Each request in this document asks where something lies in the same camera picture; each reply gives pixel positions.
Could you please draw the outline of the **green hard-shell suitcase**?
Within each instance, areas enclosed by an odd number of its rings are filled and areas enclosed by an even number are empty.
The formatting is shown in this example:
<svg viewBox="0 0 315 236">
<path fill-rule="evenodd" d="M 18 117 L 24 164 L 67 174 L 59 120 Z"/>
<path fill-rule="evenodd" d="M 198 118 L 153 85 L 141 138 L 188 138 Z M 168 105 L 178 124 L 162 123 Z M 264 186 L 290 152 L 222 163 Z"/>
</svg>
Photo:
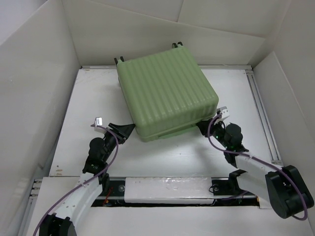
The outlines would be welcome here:
<svg viewBox="0 0 315 236">
<path fill-rule="evenodd" d="M 216 115 L 219 97 L 182 42 L 163 52 L 114 61 L 142 141 L 182 134 Z"/>
</svg>

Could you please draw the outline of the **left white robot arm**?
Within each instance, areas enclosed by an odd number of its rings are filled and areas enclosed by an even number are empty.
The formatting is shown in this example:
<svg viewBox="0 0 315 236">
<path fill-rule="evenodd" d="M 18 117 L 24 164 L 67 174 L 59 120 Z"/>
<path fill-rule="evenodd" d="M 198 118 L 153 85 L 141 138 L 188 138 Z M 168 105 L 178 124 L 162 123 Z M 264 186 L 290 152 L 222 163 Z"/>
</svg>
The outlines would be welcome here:
<svg viewBox="0 0 315 236">
<path fill-rule="evenodd" d="M 88 157 L 75 187 L 54 203 L 36 226 L 35 236 L 75 236 L 79 223 L 99 195 L 109 192 L 107 172 L 117 157 L 119 146 L 132 134 L 135 124 L 107 128 L 96 120 L 92 127 L 103 131 L 103 137 L 90 141 Z"/>
</svg>

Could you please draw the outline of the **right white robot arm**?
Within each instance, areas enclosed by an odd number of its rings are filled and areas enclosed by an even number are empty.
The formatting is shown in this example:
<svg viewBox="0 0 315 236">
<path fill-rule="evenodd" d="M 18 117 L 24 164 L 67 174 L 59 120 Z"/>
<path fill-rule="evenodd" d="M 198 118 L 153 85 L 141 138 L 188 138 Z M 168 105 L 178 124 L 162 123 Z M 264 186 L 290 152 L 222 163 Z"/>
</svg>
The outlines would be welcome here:
<svg viewBox="0 0 315 236">
<path fill-rule="evenodd" d="M 282 219 L 307 220 L 308 209 L 315 203 L 296 167 L 281 167 L 251 155 L 242 144 L 241 127 L 233 123 L 224 125 L 220 116 L 200 121 L 197 127 L 204 137 L 215 138 L 221 144 L 222 147 L 214 148 L 222 151 L 226 161 L 236 168 L 229 174 L 230 192 L 257 195 Z"/>
</svg>

